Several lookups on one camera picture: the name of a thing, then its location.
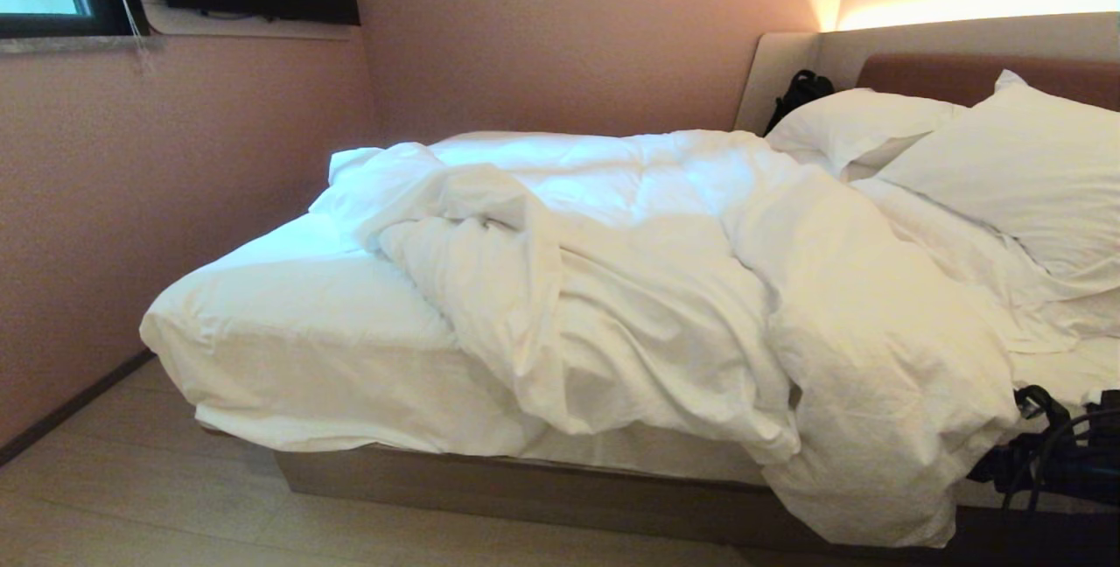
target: bed base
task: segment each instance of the bed base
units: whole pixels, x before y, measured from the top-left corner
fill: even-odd
[[[943,550],[831,545],[772,491],[553,463],[435,455],[383,446],[276,453],[292,491],[394,505],[734,546],[937,565],[1117,565],[1120,514],[960,508]]]

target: window frame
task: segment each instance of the window frame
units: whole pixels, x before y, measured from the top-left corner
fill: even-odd
[[[75,0],[88,13],[0,13],[0,39],[150,34],[140,0]]]

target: window sill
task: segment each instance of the window sill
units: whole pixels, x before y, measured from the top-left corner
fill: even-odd
[[[146,49],[157,49],[164,46],[158,37],[140,38],[139,44]],[[137,48],[137,38],[132,36],[84,36],[81,38],[13,38],[0,40],[0,55],[17,55],[30,53],[65,53],[81,50],[120,50]]]

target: brown headboard cushion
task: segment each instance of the brown headboard cushion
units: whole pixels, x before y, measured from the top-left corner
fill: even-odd
[[[872,55],[857,87],[976,105],[991,96],[1000,69],[1045,93],[1120,111],[1120,62],[978,55]]]

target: baseboard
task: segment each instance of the baseboard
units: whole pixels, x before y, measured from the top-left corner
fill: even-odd
[[[73,399],[66,401],[58,407],[55,411],[50,412],[43,420],[36,422],[31,427],[28,427],[22,434],[16,436],[3,446],[0,446],[0,466],[8,464],[16,456],[24,453],[32,444],[37,443],[39,438],[49,434],[53,428],[59,427],[67,418],[74,416],[81,408],[90,405],[94,399],[104,394],[109,388],[120,383],[124,377],[132,374],[140,366],[148,363],[156,356],[155,353],[144,348],[143,351],[131,356],[128,361],[121,365],[113,369],[105,377],[101,377],[96,383],[90,385],[85,390],[82,390],[74,396]]]

